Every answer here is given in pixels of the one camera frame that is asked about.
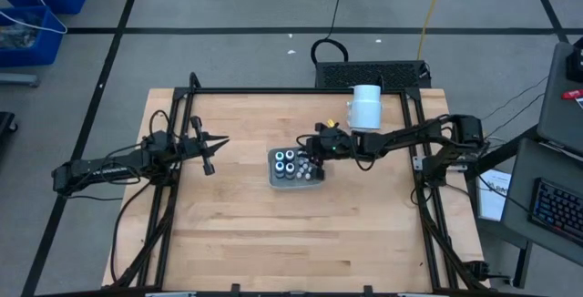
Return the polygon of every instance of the black metal frame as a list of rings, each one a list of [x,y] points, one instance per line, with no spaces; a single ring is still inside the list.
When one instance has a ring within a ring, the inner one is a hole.
[[[317,88],[317,87],[307,87],[307,88],[280,88],[280,87],[242,87],[242,88],[221,88],[221,87],[201,87],[198,80],[194,75],[190,76],[190,86],[189,87],[176,87],[174,89],[174,94],[172,97],[172,105],[169,114],[169,125],[168,133],[172,132],[177,126],[177,120],[179,116],[179,104],[182,100],[185,100],[185,110],[182,114],[182,123],[180,124],[180,135],[185,136],[188,132],[188,119],[191,115],[193,100],[197,94],[352,94],[350,88]],[[424,121],[424,112],[421,102],[421,94],[418,88],[406,88],[406,89],[386,89],[383,94],[397,95],[401,100],[401,107],[404,115],[404,125],[409,128],[413,125],[411,120],[411,111],[409,108],[409,99],[413,100],[415,106],[415,115],[417,121]],[[411,169],[414,175],[414,185],[416,188],[416,197],[419,203],[419,215],[421,221],[426,220],[428,216],[428,210],[426,204],[423,203],[424,200],[424,187],[421,177],[414,171],[413,166],[413,156],[417,155],[416,147],[410,147],[409,153],[411,156]],[[431,149],[429,145],[424,145],[424,154],[430,155]],[[174,207],[176,205],[178,189],[179,189],[179,176],[180,169],[178,167],[175,172],[175,179],[169,184],[169,201],[167,204],[167,209],[171,208],[171,216],[169,219],[169,225],[164,230],[161,236],[161,243],[159,249],[159,261],[157,264],[156,277],[153,285],[146,285],[149,269],[149,256],[142,263],[139,268],[139,272],[136,273],[138,279],[136,280],[137,286],[132,288],[127,287],[108,287],[99,291],[90,292],[69,292],[60,294],[51,294],[44,296],[53,297],[67,297],[67,296],[144,296],[145,293],[152,292],[162,292],[162,287],[164,283],[164,274],[166,270],[166,263],[168,260],[169,253],[169,240],[172,232],[172,221],[174,216]],[[148,228],[146,233],[146,240],[151,239],[154,231],[158,227],[158,216],[160,212],[160,204],[162,201],[162,191],[165,189],[164,186],[157,186],[154,191],[154,198],[152,201],[152,207],[150,209]],[[436,222],[432,223],[435,229],[433,232],[428,228],[422,226],[423,236],[424,236],[424,246],[425,254],[427,260],[427,266],[429,270],[430,281],[432,285],[433,292],[436,294],[447,294],[449,296],[520,296],[516,294],[506,294],[491,291],[477,291],[477,290],[459,290],[456,280],[456,272],[454,269],[453,259],[456,257],[455,252],[451,248],[451,239],[447,234],[447,227],[445,223],[445,215],[443,210],[443,205],[441,202],[441,197],[439,195],[439,190],[435,189],[433,193],[433,203],[435,208]],[[434,239],[439,243],[440,247],[444,250],[444,260],[445,268],[447,271],[447,280],[449,288],[443,288],[439,281],[439,271],[437,269],[437,262],[435,258],[435,248]],[[234,282],[231,292],[197,292],[197,296],[219,296],[219,295],[230,295],[230,296],[291,296],[291,292],[240,292],[240,286]],[[365,286],[363,293],[310,293],[306,292],[305,296],[395,296],[393,293],[374,293],[373,287]]]

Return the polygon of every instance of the paper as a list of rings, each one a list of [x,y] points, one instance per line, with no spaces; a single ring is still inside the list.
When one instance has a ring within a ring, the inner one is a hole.
[[[504,196],[508,193],[512,175],[491,169],[481,176],[491,188],[502,193]],[[478,179],[478,188],[478,217],[485,220],[500,221],[502,219],[502,210],[504,210],[506,198],[493,192],[481,179]]]

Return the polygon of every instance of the white cable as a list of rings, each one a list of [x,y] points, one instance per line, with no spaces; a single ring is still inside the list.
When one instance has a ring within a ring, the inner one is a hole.
[[[40,1],[40,3],[42,3],[44,6],[46,6],[46,4],[45,4],[45,1],[44,1],[44,0],[38,0],[38,1]],[[62,23],[60,20],[58,20],[58,18],[56,17],[56,15],[55,15],[55,14],[53,14],[53,12],[50,10],[50,8],[48,9],[48,12],[49,12],[51,15],[53,15],[53,17],[54,17],[54,18],[57,20],[57,22],[58,22],[59,24],[61,24],[61,26],[62,26],[63,28],[65,28],[65,31],[57,31],[57,30],[55,30],[55,29],[53,29],[53,28],[46,28],[46,27],[35,26],[35,25],[30,25],[30,24],[27,24],[27,23],[23,23],[23,22],[21,22],[21,21],[18,21],[18,20],[16,20],[16,19],[14,19],[14,18],[13,18],[13,17],[11,17],[10,15],[7,15],[7,14],[5,14],[5,13],[4,13],[4,12],[2,12],[2,11],[0,11],[0,15],[1,15],[1,16],[3,16],[4,18],[6,18],[6,19],[10,20],[11,22],[13,22],[13,23],[17,23],[17,24],[20,24],[20,25],[22,25],[22,26],[27,26],[27,27],[31,27],[31,28],[35,28],[35,29],[40,29],[40,30],[44,30],[44,31],[47,31],[47,32],[53,32],[53,33],[57,33],[57,34],[62,34],[62,35],[66,34],[66,32],[68,32],[68,28],[66,28],[65,24],[63,24],[63,23]]]

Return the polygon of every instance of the wooden table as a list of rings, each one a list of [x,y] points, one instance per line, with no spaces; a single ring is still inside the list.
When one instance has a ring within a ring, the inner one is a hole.
[[[171,89],[152,89],[139,136],[157,109],[169,112]],[[447,113],[440,89],[422,90],[427,118]],[[346,128],[351,95],[196,95],[192,115],[230,142],[212,159],[206,177],[201,159],[184,162],[169,248],[164,290],[430,292],[419,212],[409,200],[414,186],[409,152],[389,153],[368,172],[354,161],[328,161],[319,189],[282,192],[267,181],[267,151],[295,145],[328,118]],[[382,132],[404,127],[398,96],[382,96]],[[414,116],[414,104],[410,102]],[[156,123],[164,129],[164,120]],[[462,174],[450,184],[465,189]],[[124,202],[139,189],[128,186]],[[153,188],[134,200],[119,226],[116,255],[121,273],[141,248]],[[455,251],[464,261],[483,260],[468,197],[442,188]],[[436,246],[442,285],[447,284]],[[151,257],[156,264],[158,252]],[[148,282],[154,280],[150,265]],[[109,271],[104,284],[111,282]]]

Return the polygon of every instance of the cylindrical object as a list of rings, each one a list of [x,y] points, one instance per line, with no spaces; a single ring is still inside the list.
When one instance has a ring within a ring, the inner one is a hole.
[[[285,151],[285,159],[287,161],[292,161],[293,157],[295,157],[295,152],[293,152],[293,150],[287,150]]]
[[[287,163],[287,165],[285,165],[285,177],[287,179],[293,179],[295,177],[294,173],[295,166],[293,165],[293,163]]]
[[[283,176],[285,175],[285,173],[283,172],[283,170],[285,169],[285,165],[283,165],[282,161],[278,161],[275,163],[275,177],[278,179],[283,178]]]
[[[276,161],[283,161],[283,152],[279,151],[275,153],[275,160]]]
[[[354,87],[353,102],[348,104],[348,126],[354,130],[381,128],[381,87],[360,85]]]

